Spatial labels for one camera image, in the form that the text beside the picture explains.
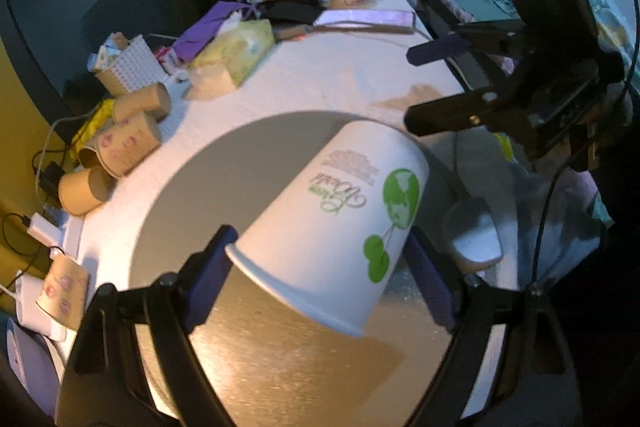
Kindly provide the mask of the yellow-green tissue pack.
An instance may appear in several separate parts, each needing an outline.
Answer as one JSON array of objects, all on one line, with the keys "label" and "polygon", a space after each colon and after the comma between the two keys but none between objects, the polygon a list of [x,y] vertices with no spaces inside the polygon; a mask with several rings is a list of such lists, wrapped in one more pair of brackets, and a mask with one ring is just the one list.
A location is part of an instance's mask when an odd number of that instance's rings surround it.
[{"label": "yellow-green tissue pack", "polygon": [[218,35],[189,64],[186,101],[238,91],[276,44],[269,20],[246,20]]}]

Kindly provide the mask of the brown paper cup lower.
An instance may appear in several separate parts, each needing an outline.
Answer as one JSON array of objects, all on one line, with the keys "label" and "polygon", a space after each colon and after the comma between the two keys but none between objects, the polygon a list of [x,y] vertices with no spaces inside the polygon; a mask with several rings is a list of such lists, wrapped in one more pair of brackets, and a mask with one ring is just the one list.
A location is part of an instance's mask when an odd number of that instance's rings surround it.
[{"label": "brown paper cup lower", "polygon": [[100,165],[62,176],[58,198],[63,209],[72,216],[83,216],[107,202],[116,180]]}]

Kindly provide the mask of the brown paper cup near edge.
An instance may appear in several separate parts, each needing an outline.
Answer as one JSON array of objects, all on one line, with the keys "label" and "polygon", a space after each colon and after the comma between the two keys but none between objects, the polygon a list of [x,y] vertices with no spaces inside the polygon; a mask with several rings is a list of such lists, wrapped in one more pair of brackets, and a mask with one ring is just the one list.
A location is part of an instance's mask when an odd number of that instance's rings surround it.
[{"label": "brown paper cup near edge", "polygon": [[77,332],[85,314],[90,272],[66,254],[54,256],[36,306],[66,329]]}]

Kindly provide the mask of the brown paper cup pink print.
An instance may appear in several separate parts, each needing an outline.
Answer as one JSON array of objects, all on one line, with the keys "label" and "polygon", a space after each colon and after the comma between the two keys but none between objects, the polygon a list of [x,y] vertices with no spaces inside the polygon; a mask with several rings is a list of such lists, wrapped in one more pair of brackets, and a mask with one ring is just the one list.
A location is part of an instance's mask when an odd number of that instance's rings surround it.
[{"label": "brown paper cup pink print", "polygon": [[110,176],[120,179],[161,145],[156,120],[139,112],[122,122],[109,121],[82,147],[78,159],[84,168],[101,166]]}]

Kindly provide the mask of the brown paper cup upper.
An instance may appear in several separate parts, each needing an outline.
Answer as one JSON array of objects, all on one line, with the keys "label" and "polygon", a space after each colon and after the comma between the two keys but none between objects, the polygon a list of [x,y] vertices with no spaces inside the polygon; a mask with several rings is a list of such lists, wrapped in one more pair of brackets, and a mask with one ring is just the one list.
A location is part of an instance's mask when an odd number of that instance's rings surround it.
[{"label": "brown paper cup upper", "polygon": [[147,113],[155,120],[162,120],[171,112],[171,98],[163,83],[150,84],[138,91],[116,98],[113,120],[119,124],[137,113]]}]

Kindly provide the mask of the smartphone with lit screen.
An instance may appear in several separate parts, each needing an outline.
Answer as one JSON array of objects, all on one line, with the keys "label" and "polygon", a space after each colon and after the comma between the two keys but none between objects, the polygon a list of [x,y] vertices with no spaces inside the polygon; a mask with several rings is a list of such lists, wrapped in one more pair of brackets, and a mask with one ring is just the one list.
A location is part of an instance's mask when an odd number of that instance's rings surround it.
[{"label": "smartphone with lit screen", "polygon": [[416,14],[403,10],[326,10],[312,28],[412,34],[416,30]]}]

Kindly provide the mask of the white paper cup green print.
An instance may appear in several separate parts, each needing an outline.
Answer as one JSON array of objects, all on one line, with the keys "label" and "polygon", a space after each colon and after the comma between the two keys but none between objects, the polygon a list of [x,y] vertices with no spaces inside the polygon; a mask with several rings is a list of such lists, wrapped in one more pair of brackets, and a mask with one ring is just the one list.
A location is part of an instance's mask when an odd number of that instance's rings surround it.
[{"label": "white paper cup green print", "polygon": [[349,121],[226,253],[285,306],[360,337],[416,221],[429,174],[423,150],[405,133]]}]

